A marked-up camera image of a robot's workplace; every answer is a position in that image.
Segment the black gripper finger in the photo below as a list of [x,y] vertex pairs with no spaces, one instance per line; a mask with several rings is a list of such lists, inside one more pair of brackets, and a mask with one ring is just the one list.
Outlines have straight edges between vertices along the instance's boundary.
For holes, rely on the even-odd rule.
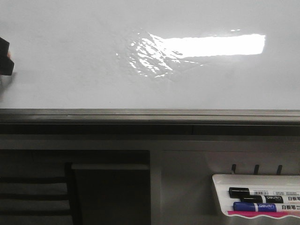
[[8,56],[9,42],[0,38],[0,74],[11,76],[14,62]]

